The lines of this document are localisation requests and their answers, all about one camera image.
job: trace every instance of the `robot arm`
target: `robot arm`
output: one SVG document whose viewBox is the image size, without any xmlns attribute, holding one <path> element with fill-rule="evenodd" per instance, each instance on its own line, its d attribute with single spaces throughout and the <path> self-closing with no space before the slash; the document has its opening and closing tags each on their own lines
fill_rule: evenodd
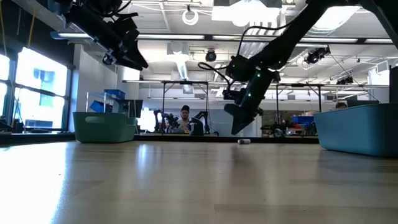
<svg viewBox="0 0 398 224">
<path fill-rule="evenodd" d="M 142 70 L 148 64 L 137 48 L 137 26 L 131 17 L 137 13 L 119 14 L 122 0 L 37 0 L 48 10 L 62 17 L 65 27 L 75 24 L 88 34 L 106 53 L 103 63 L 118 64 Z M 112 21 L 105 22 L 105 17 Z"/>
<path fill-rule="evenodd" d="M 248 82 L 246 91 L 236 104 L 225 105 L 224 110 L 233 115 L 231 134 L 237 134 L 257 116 L 258 106 L 269 85 L 279 79 L 278 69 L 288 61 L 296 44 L 321 18 L 329 7 L 361 5 L 373 12 L 398 48 L 398 1 L 388 0 L 307 0 L 307 7 L 286 28 L 285 32 L 274 39 L 261 52 L 251 58 L 240 55 L 232 57 L 227 67 L 231 78 Z"/>
<path fill-rule="evenodd" d="M 205 119 L 205 134 L 210 134 L 210 127 L 207 122 L 207 117 L 208 117 L 208 112 L 207 111 L 201 111 L 199 112 L 194 118 L 201 120 L 201 118 Z"/>
</svg>

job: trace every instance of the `blue plastic bin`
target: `blue plastic bin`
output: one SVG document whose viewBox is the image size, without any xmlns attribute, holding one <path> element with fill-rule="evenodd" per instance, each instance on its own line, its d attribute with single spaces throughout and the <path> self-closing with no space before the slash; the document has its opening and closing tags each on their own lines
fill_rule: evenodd
<svg viewBox="0 0 398 224">
<path fill-rule="evenodd" d="M 92 109 L 93 111 L 95 111 L 97 113 L 104 113 L 104 103 L 95 100 L 90 105 L 90 109 Z M 106 105 L 105 112 L 112 113 L 112 106 Z"/>
<path fill-rule="evenodd" d="M 320 145 L 329 150 L 398 157 L 398 104 L 364 105 L 315 115 Z"/>
<path fill-rule="evenodd" d="M 294 116 L 293 123 L 297 124 L 311 124 L 313 122 L 313 116 Z"/>
<path fill-rule="evenodd" d="M 104 90 L 104 92 L 115 95 L 116 98 L 119 98 L 121 100 L 124 100 L 124 98 L 126 97 L 126 93 L 120 90 Z"/>
</svg>

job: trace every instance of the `teal plastic bin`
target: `teal plastic bin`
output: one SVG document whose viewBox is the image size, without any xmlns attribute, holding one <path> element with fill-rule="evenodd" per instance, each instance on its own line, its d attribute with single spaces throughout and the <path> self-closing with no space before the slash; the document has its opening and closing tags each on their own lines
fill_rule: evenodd
<svg viewBox="0 0 398 224">
<path fill-rule="evenodd" d="M 398 157 L 398 105 L 364 105 L 315 115 L 320 145 L 329 150 Z"/>
<path fill-rule="evenodd" d="M 132 141 L 136 119 L 118 113 L 74 112 L 76 140 L 82 143 L 119 143 Z"/>
</svg>

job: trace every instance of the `wooden table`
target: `wooden table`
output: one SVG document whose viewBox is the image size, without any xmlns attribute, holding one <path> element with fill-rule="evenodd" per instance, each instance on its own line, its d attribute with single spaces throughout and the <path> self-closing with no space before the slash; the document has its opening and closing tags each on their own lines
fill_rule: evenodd
<svg viewBox="0 0 398 224">
<path fill-rule="evenodd" d="M 0 223 L 393 224 L 398 161 L 316 144 L 0 148 Z"/>
</svg>

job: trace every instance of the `glass window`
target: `glass window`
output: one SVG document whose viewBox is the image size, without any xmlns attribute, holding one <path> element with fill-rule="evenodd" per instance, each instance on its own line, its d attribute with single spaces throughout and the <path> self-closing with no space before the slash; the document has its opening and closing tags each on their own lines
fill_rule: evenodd
<svg viewBox="0 0 398 224">
<path fill-rule="evenodd" d="M 7 80 L 10 68 L 10 59 L 4 55 L 0 55 L 0 79 Z"/>
<path fill-rule="evenodd" d="M 34 91 L 15 90 L 15 119 L 24 122 L 27 128 L 61 128 L 65 100 L 59 96 L 52 97 Z"/>
<path fill-rule="evenodd" d="M 4 83 L 0 83 L 0 116 L 3 115 L 6 93 L 7 93 L 7 85 Z"/>
<path fill-rule="evenodd" d="M 68 68 L 33 50 L 23 48 L 18 54 L 16 82 L 65 96 Z"/>
</svg>

